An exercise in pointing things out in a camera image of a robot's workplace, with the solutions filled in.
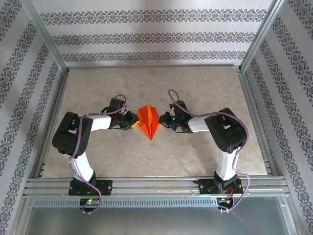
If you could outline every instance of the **origami paper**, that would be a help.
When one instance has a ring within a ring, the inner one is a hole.
[[[139,126],[152,140],[158,127],[159,115],[155,107],[147,105],[138,109]]]

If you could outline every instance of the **patterned wallpaper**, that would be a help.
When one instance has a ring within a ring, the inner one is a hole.
[[[240,65],[271,0],[35,0],[68,67]]]
[[[0,0],[0,235],[10,234],[45,138],[60,70],[18,0]]]
[[[276,167],[313,234],[313,0],[288,0],[246,71]]]

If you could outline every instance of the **orange origami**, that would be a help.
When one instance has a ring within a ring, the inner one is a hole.
[[[155,107],[147,105],[138,109],[139,126],[142,131],[152,140],[158,126],[159,115]]]

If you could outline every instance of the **wire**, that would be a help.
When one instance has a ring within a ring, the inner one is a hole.
[[[81,181],[83,181],[85,184],[87,184],[88,186],[90,186],[90,187],[92,187],[94,190],[96,190],[97,193],[99,194],[99,203],[98,203],[98,206],[97,206],[96,208],[94,208],[92,211],[88,212],[88,214],[94,213],[94,212],[101,206],[102,194],[101,194],[100,190],[99,190],[96,186],[92,185],[91,183],[89,183],[88,181],[86,181],[83,177],[81,177],[80,175],[78,175],[78,172],[76,171],[76,169],[75,169],[74,166],[73,166],[74,163],[73,163],[72,159],[75,158],[75,156],[76,156],[76,154],[77,154],[77,151],[78,151],[78,148],[79,148],[79,145],[80,145],[80,140],[81,140],[81,137],[82,137],[83,119],[84,119],[85,117],[88,117],[88,116],[96,116],[96,115],[105,115],[105,116],[107,116],[107,115],[116,114],[116,113],[122,111],[122,110],[125,108],[125,106],[126,106],[127,100],[126,100],[126,97],[125,97],[123,94],[118,94],[118,95],[116,95],[114,98],[117,98],[117,97],[120,97],[120,96],[124,98],[124,104],[123,104],[123,106],[122,106],[120,109],[118,109],[118,110],[116,110],[116,111],[114,111],[114,112],[109,112],[109,113],[98,112],[98,113],[84,114],[84,115],[82,115],[82,116],[80,117],[79,126],[78,126],[78,138],[77,138],[76,147],[75,147],[75,149],[74,149],[74,152],[73,152],[72,156],[70,156],[69,159],[68,159],[69,167],[70,167],[71,170],[74,172],[74,174],[75,174]],[[83,208],[82,208],[83,214],[86,213],[86,211],[84,210],[84,207],[85,207],[85,205],[83,205]]]
[[[248,140],[249,140],[249,131],[248,131],[248,128],[247,128],[246,125],[245,125],[239,118],[237,118],[236,116],[231,115],[231,114],[227,114],[227,113],[223,113],[223,112],[212,112],[212,113],[207,113],[207,114],[202,114],[202,115],[195,115],[195,114],[189,112],[188,110],[184,109],[183,107],[181,107],[181,106],[177,103],[177,101],[174,100],[174,98],[173,98],[172,95],[171,95],[171,92],[174,92],[174,93],[176,94],[176,96],[177,96],[177,101],[179,101],[179,95],[178,95],[178,93],[177,93],[175,90],[173,90],[173,89],[169,89],[169,90],[168,90],[168,95],[170,96],[170,98],[171,98],[171,100],[174,102],[174,104],[176,104],[180,109],[182,109],[185,113],[189,114],[190,116],[192,116],[192,117],[198,117],[198,118],[199,118],[199,117],[206,117],[206,116],[212,116],[212,115],[224,115],[224,116],[230,117],[230,118],[236,120],[237,122],[239,122],[239,124],[244,128],[244,130],[245,130],[245,132],[246,132],[246,141],[243,143],[243,145],[242,145],[241,147],[237,148],[236,153],[235,153],[235,157],[234,157],[234,160],[233,160],[233,165],[232,165],[232,167],[233,167],[233,171],[234,171],[237,175],[239,175],[239,176],[245,176],[245,177],[247,178],[248,182],[247,182],[247,185],[246,185],[246,188],[245,188],[243,194],[240,196],[240,198],[238,199],[238,201],[237,201],[231,208],[227,208],[227,207],[224,207],[224,206],[219,206],[220,208],[225,209],[225,210],[222,210],[222,209],[221,209],[221,213],[222,213],[222,212],[227,212],[227,213],[228,213],[229,211],[231,211],[232,209],[234,209],[236,206],[238,206],[238,204],[241,202],[242,198],[244,197],[244,195],[245,195],[245,193],[247,192],[247,190],[248,190],[248,188],[249,188],[249,185],[250,185],[250,177],[249,177],[247,174],[243,174],[243,173],[237,172],[236,169],[235,169],[235,165],[236,165],[236,162],[237,162],[239,153],[243,150],[243,148],[246,146],[246,143],[247,143]]]

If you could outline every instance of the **marble floor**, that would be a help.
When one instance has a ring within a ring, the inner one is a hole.
[[[267,174],[244,94],[232,67],[160,67],[70,70],[56,127],[64,114],[101,111],[112,97],[124,94],[128,110],[137,114],[145,105],[159,115],[172,103],[168,89],[179,93],[194,114],[230,108],[248,127],[250,141],[241,152],[237,170]],[[213,175],[219,149],[208,132],[177,134],[159,125],[152,141],[139,126],[128,130],[99,130],[90,135],[87,157],[97,177]],[[67,160],[50,147],[43,177],[73,174]]]

